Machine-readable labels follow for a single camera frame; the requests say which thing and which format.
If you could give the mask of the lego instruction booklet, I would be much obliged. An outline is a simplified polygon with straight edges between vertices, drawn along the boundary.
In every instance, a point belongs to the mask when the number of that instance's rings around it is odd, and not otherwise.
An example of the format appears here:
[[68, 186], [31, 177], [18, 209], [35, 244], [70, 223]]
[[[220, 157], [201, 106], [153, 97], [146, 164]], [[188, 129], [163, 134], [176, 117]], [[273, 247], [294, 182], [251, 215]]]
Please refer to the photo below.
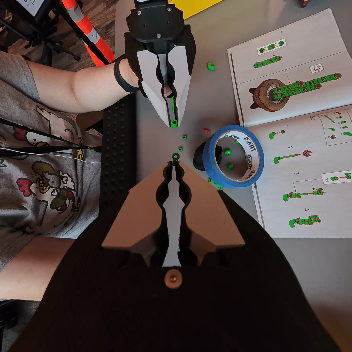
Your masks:
[[227, 50], [252, 186], [273, 238], [351, 237], [351, 57], [330, 8]]

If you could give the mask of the grey printed t-shirt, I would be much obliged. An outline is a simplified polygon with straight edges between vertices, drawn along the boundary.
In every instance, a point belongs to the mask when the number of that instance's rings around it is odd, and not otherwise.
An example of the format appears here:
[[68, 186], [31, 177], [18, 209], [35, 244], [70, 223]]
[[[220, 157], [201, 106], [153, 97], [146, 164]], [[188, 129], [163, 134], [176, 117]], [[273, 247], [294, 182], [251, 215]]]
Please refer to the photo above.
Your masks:
[[[27, 62], [1, 52], [1, 118], [77, 144], [101, 139], [42, 105]], [[35, 235], [76, 239], [98, 216], [101, 155], [70, 150], [58, 155], [1, 157], [1, 269]]]

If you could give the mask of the black chair base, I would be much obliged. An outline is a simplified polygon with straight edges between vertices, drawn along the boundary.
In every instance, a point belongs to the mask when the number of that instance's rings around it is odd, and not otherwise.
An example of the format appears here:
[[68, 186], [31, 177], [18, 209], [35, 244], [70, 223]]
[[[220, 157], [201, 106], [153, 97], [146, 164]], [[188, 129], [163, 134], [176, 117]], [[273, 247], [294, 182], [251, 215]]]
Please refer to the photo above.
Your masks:
[[13, 21], [9, 23], [2, 17], [0, 18], [0, 23], [1, 27], [5, 27], [8, 34], [15, 35], [16, 41], [18, 41], [19, 39], [27, 41], [28, 44], [25, 46], [26, 49], [28, 49], [29, 47], [43, 45], [42, 54], [37, 63], [51, 67], [53, 52], [56, 52], [58, 54], [65, 53], [71, 55], [73, 59], [75, 59], [77, 62], [79, 62], [81, 59], [80, 56], [75, 55], [74, 53], [63, 47], [62, 39], [67, 37], [70, 32], [50, 37], [50, 35], [54, 34], [54, 32], [56, 32], [57, 30], [56, 22], [54, 23], [54, 25], [44, 31], [41, 30], [43, 29], [43, 27], [38, 27], [37, 25], [32, 26], [31, 24], [28, 24], [23, 20], [22, 27], [20, 25], [16, 25]]

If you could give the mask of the black tripod leg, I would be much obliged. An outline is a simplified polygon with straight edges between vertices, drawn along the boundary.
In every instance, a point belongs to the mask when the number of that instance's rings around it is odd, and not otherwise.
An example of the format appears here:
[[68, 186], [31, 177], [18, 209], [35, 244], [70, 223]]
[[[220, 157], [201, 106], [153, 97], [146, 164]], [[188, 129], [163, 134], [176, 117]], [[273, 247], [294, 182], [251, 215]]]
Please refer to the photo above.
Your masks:
[[71, 19], [66, 8], [59, 4], [59, 1], [53, 1], [53, 6], [54, 9], [58, 12], [58, 14], [63, 17], [63, 19], [72, 27], [78, 37], [80, 37], [85, 43], [86, 49], [89, 52], [95, 65], [98, 67], [108, 65], [107, 59], [104, 58], [104, 56], [97, 49], [97, 47], [88, 39], [88, 37], [83, 33], [83, 31], [78, 27], [78, 25]]

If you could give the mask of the orange and white cone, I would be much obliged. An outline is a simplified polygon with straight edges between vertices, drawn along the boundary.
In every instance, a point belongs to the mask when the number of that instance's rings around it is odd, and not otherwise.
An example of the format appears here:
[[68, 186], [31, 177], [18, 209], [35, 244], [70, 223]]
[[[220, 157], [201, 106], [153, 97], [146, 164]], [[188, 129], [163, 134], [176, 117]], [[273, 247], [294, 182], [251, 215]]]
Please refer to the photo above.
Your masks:
[[78, 25], [78, 27], [83, 31], [88, 39], [97, 47], [104, 58], [107, 59], [108, 64], [114, 62], [115, 58], [113, 52], [105, 43], [103, 38], [100, 37], [91, 21], [78, 5], [78, 2], [75, 0], [63, 0], [62, 2], [71, 19]]

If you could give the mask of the blue masking tape roll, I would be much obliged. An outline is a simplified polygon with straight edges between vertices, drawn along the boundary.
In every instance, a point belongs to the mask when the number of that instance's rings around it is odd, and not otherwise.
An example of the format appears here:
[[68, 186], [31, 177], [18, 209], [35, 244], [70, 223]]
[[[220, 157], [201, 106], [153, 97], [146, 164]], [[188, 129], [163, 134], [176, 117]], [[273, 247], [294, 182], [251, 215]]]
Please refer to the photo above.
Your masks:
[[[222, 138], [230, 138], [239, 142], [245, 152], [245, 173], [236, 178], [233, 173], [224, 173], [216, 161], [215, 149]], [[227, 125], [206, 142], [202, 153], [204, 169], [216, 184], [226, 188], [248, 187], [254, 184], [262, 175], [264, 169], [264, 152], [259, 140], [248, 129], [239, 125]]]

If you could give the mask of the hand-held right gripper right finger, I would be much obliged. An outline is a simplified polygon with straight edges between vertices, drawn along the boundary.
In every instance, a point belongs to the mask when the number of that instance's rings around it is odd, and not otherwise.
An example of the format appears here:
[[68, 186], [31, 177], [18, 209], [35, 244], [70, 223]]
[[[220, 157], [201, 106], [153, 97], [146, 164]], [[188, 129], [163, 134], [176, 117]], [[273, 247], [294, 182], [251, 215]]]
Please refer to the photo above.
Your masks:
[[181, 214], [178, 259], [200, 265], [207, 253], [242, 247], [242, 238], [218, 191], [182, 162], [176, 162]]

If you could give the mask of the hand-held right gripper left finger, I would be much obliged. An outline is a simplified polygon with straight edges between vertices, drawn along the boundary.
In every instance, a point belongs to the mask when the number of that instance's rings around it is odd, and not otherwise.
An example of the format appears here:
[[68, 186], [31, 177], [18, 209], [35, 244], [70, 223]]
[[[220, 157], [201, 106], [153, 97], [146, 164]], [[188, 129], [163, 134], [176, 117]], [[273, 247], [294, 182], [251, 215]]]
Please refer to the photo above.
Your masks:
[[162, 164], [133, 187], [102, 243], [104, 249], [141, 254], [148, 266], [162, 266], [169, 247], [164, 202], [173, 163]]

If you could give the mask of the black wristband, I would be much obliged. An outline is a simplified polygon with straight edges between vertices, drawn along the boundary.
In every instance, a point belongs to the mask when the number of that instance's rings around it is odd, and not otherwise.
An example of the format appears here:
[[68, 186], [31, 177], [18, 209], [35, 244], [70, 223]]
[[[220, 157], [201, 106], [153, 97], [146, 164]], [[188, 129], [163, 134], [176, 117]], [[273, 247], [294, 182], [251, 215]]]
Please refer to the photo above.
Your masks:
[[135, 93], [139, 91], [139, 86], [134, 87], [129, 85], [124, 78], [121, 76], [120, 72], [120, 62], [121, 60], [126, 59], [126, 54], [123, 54], [119, 56], [116, 60], [114, 60], [114, 67], [113, 67], [113, 72], [114, 72], [114, 77], [117, 81], [117, 83], [121, 86], [123, 90], [125, 90], [128, 93]]

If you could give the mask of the person's left hand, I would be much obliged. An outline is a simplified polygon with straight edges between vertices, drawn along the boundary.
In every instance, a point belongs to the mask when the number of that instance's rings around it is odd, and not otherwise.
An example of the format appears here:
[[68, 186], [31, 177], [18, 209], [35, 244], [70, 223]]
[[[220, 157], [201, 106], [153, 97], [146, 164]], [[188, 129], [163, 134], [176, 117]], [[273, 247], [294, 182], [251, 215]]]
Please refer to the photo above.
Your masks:
[[121, 77], [132, 87], [139, 87], [139, 78], [130, 68], [128, 60], [122, 59], [119, 64]]

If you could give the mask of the person's left forearm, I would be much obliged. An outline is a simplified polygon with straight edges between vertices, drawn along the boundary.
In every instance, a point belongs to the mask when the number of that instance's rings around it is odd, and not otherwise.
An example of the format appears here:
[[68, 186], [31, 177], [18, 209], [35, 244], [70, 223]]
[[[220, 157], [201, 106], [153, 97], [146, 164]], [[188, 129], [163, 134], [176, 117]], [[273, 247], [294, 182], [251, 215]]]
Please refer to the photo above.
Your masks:
[[101, 111], [128, 93], [114, 76], [114, 65], [64, 71], [27, 61], [42, 105], [58, 112]]

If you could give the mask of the black studded mat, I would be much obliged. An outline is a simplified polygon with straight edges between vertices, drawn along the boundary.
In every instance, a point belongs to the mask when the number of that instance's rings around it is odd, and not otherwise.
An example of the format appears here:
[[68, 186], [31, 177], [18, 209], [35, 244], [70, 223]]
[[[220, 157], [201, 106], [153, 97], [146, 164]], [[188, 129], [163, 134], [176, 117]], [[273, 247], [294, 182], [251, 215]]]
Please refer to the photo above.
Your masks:
[[117, 213], [137, 178], [136, 94], [104, 110], [99, 214]]

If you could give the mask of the yellow paper sheet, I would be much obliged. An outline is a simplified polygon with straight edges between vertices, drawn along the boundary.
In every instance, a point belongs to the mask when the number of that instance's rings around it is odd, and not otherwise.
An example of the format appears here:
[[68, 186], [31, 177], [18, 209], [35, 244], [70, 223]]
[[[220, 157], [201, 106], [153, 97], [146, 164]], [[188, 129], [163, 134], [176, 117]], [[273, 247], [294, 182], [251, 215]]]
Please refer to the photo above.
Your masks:
[[168, 3], [175, 4], [176, 8], [183, 11], [183, 18], [188, 19], [221, 1], [222, 0], [168, 0]]

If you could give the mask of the white labelled box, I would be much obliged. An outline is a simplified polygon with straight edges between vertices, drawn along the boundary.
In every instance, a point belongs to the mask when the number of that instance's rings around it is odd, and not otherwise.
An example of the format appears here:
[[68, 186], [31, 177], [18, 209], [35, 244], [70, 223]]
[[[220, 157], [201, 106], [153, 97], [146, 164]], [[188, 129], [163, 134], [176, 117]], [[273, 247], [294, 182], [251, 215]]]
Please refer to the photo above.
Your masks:
[[45, 0], [16, 0], [30, 15], [36, 16]]

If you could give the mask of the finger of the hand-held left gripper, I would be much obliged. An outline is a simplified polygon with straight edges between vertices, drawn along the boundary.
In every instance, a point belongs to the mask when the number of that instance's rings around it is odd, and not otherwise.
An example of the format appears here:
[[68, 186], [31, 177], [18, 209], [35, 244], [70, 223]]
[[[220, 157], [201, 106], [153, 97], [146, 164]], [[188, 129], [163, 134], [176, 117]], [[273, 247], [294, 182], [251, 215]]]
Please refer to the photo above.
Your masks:
[[143, 91], [162, 121], [168, 127], [171, 127], [168, 103], [164, 96], [164, 78], [161, 75], [159, 58], [150, 51], [138, 51], [137, 58], [142, 74]]
[[174, 114], [181, 124], [184, 115], [191, 75], [188, 70], [185, 46], [175, 46], [167, 54], [167, 68], [171, 76], [171, 90], [174, 97]]

